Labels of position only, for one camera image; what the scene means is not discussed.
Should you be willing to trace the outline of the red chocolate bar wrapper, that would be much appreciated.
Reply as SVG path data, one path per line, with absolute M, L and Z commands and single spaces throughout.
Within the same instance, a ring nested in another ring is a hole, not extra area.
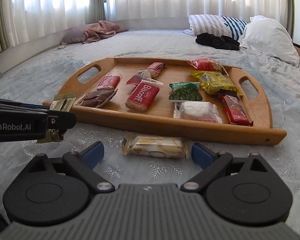
M 160 74 L 163 68 L 165 68 L 166 64 L 163 62 L 154 62 L 150 66 L 147 67 L 147 70 L 150 71 L 151 76 L 157 76 Z

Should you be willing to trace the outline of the pink blanket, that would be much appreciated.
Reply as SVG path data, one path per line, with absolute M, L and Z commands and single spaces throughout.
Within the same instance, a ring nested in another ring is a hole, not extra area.
M 84 43 L 98 42 L 125 31 L 128 31 L 128 29 L 122 25 L 100 20 L 97 23 L 90 24 L 83 31 L 83 34 L 85 35 Z

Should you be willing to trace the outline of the red wafer bar wrapper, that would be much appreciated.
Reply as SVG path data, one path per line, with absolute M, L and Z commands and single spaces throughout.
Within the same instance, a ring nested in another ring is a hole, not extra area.
M 231 90 L 220 90 L 218 98 L 221 100 L 223 109 L 226 112 L 229 123 L 232 125 L 253 126 L 242 106 L 239 104 L 238 94 Z

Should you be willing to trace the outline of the red Biscoff biscuit packet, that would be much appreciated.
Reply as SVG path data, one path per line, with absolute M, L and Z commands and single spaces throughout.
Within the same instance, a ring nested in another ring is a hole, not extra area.
M 142 79 L 125 101 L 125 106 L 139 113 L 146 112 L 149 110 L 162 85 L 162 82 L 154 79 Z

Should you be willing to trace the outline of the yellow snack bag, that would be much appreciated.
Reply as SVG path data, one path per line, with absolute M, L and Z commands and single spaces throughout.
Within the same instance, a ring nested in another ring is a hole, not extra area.
M 190 74 L 198 80 L 200 87 L 209 95 L 215 95 L 221 90 L 226 90 L 242 96 L 235 84 L 220 72 L 192 70 Z

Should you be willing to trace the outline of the grey green drape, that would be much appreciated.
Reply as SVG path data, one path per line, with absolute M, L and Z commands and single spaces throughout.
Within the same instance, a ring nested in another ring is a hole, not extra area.
M 104 0 L 89 0 L 88 23 L 97 23 L 105 19 Z

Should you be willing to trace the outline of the brown almond chocolate packet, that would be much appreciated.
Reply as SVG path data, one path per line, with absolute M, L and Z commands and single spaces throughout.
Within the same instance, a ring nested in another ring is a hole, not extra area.
M 106 105 L 117 93 L 117 89 L 95 90 L 84 94 L 76 100 L 75 105 L 84 107 L 101 108 Z

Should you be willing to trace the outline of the gold tea sachet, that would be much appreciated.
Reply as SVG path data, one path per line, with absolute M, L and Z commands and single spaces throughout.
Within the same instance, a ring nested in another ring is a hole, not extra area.
M 48 122 L 49 128 L 45 138 L 37 140 L 37 143 L 63 141 L 66 131 L 72 129 L 77 122 L 75 114 L 71 112 L 75 101 L 76 92 L 55 95 L 53 103 L 50 106 L 52 117 Z

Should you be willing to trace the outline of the white cake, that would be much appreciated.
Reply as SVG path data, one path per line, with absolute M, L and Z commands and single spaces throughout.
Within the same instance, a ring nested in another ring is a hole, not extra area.
M 173 117 L 175 119 L 223 123 L 218 114 L 217 106 L 203 101 L 176 102 Z

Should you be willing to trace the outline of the striped grey white pillow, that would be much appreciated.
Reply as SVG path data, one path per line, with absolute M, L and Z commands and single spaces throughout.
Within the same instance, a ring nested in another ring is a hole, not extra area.
M 215 36 L 232 37 L 232 31 L 226 25 L 226 21 L 222 16 L 216 15 L 190 15 L 189 29 L 183 30 L 183 33 L 191 36 L 197 36 L 202 33 L 213 34 Z

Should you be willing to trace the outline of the green peas snack packet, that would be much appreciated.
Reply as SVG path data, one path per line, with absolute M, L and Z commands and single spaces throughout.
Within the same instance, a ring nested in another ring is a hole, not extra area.
M 171 93 L 168 100 L 171 102 L 202 101 L 198 82 L 172 82 L 169 84 Z

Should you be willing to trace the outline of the red puffy snack bag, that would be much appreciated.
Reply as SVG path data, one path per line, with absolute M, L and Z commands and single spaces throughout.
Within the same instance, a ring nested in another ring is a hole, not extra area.
M 191 65 L 196 71 L 211 71 L 211 72 L 223 72 L 223 65 L 214 59 L 195 59 L 187 61 L 189 65 Z

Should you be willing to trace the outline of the light blue lace cloth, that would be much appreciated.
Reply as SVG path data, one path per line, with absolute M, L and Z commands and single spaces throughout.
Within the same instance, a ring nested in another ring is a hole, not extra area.
M 213 142 L 206 142 L 205 146 L 216 152 L 228 151 L 236 157 L 260 153 L 290 188 L 293 206 L 287 224 L 300 233 L 300 66 L 248 55 L 222 57 L 221 62 L 242 68 L 260 82 L 271 104 L 273 126 L 284 129 L 287 136 L 273 147 Z M 82 65 L 82 61 L 74 59 L 29 62 L 3 76 L 0 98 L 26 103 L 51 100 L 62 83 Z M 96 141 L 104 144 L 105 154 L 95 171 L 115 185 L 182 184 L 200 172 L 191 160 L 125 156 L 121 153 L 124 136 L 124 131 L 78 123 L 67 131 L 62 142 L 0 142 L 0 211 L 4 210 L 2 196 L 8 185 L 36 154 L 61 157 L 65 152 L 81 151 Z

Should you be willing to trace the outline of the white sheer curtain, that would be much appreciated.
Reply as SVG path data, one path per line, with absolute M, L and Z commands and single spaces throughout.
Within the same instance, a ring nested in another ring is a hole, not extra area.
M 88 23 L 89 0 L 6 0 L 8 30 L 14 44 L 23 44 Z M 194 14 L 255 15 L 283 25 L 290 18 L 289 0 L 104 0 L 106 20 L 186 18 Z

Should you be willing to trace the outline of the navy striped pillow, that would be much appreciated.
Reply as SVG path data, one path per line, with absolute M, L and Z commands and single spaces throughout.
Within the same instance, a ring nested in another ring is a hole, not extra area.
M 248 22 L 228 16 L 222 16 L 222 19 L 225 26 L 224 36 L 229 36 L 238 41 Z

